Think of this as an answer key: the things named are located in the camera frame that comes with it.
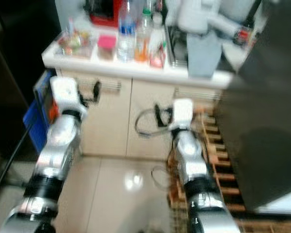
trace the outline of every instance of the small bottle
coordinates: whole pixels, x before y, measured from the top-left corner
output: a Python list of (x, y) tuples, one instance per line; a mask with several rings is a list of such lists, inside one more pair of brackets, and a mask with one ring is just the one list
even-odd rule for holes
[(137, 10), (132, 0), (124, 0), (118, 14), (117, 58), (128, 62), (134, 58)]
[(153, 31), (149, 42), (149, 52), (156, 52), (161, 44), (165, 41), (165, 32), (162, 28), (162, 15), (161, 13), (154, 13), (153, 17)]
[(137, 39), (135, 48), (135, 60), (145, 62), (149, 58), (149, 42), (152, 32), (152, 19), (149, 9), (142, 11), (142, 20), (137, 28)]
[(251, 40), (252, 31), (254, 29), (254, 20), (253, 18), (248, 18), (242, 24), (242, 28), (235, 34), (233, 42), (236, 45), (245, 47), (248, 45)]
[(73, 23), (73, 19), (71, 17), (69, 17), (68, 20), (68, 32), (70, 36), (73, 36), (74, 34), (74, 23)]

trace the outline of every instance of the water bottle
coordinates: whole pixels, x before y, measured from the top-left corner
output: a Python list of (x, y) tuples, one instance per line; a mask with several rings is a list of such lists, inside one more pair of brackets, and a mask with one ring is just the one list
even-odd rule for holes
[(117, 58), (127, 62), (134, 58), (136, 42), (137, 9), (132, 0), (123, 0), (118, 14)]
[(153, 23), (151, 19), (151, 12), (149, 9), (144, 8), (142, 20), (137, 27), (136, 33), (136, 49), (135, 49), (135, 60), (139, 62), (145, 62), (148, 60), (149, 55), (149, 41)]

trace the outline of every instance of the clear container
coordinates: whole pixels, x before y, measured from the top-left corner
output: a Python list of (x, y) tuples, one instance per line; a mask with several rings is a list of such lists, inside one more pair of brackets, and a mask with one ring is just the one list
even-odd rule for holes
[(127, 62), (134, 58), (138, 11), (132, 0), (124, 0), (118, 15), (117, 58)]
[(149, 43), (149, 53), (157, 52), (161, 44), (165, 41), (165, 31), (162, 27), (162, 15), (161, 13), (154, 13), (153, 17), (153, 31), (151, 33)]
[(135, 60), (145, 62), (149, 59), (149, 42), (153, 29), (151, 12), (145, 8), (142, 13), (142, 20), (137, 28)]
[(101, 35), (98, 39), (98, 57), (104, 60), (113, 60), (115, 54), (116, 37)]

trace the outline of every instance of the plastic bottle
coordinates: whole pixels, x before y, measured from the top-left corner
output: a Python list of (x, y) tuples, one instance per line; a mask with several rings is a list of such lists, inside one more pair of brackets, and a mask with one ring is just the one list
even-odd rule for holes
[(132, 0), (124, 0), (118, 15), (117, 58), (127, 62), (134, 58), (137, 10)]
[(161, 13), (153, 14), (153, 31), (149, 43), (149, 52), (156, 52), (161, 44), (165, 42), (165, 32), (162, 28), (162, 15)]
[(135, 60), (145, 62), (149, 58), (149, 42), (153, 24), (151, 12), (147, 8), (142, 11), (142, 20), (137, 28)]

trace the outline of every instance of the white countertop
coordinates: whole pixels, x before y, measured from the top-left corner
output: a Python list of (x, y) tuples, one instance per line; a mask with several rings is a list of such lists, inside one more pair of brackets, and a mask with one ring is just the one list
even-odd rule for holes
[[(106, 27), (95, 27), (89, 22), (86, 16), (80, 16), (75, 20), (75, 27), (78, 30), (88, 30), (94, 37), (99, 34), (116, 35), (116, 30)], [(54, 55), (59, 45), (52, 42), (43, 52), (42, 59), (46, 67), (66, 69), (79, 72), (100, 73), (106, 76), (123, 78), (143, 79), (161, 83), (188, 84), (200, 87), (225, 89), (234, 77), (234, 74), (227, 71), (215, 71), (212, 78), (192, 78), (188, 75), (187, 68), (173, 68), (169, 65), (168, 54), (164, 69), (150, 67), (147, 63), (128, 62), (123, 63), (114, 57), (113, 61), (104, 61), (97, 56), (97, 46), (94, 46), (90, 59)], [(244, 62), (248, 52), (231, 43), (223, 43), (227, 59), (234, 69), (238, 70)]]

